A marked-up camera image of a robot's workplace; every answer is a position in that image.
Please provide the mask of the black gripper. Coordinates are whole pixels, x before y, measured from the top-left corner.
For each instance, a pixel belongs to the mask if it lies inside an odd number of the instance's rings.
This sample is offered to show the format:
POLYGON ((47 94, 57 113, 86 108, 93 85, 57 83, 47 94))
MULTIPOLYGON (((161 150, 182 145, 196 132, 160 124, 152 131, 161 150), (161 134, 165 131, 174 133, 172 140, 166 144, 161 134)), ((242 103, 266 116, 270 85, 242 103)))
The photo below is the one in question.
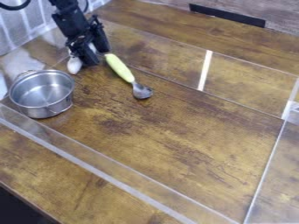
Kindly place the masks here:
POLYGON ((110 50, 103 26, 95 15, 85 18, 78 0, 49 0, 55 11, 50 17, 66 37, 66 45, 86 67, 98 63, 95 51, 107 53, 110 50))

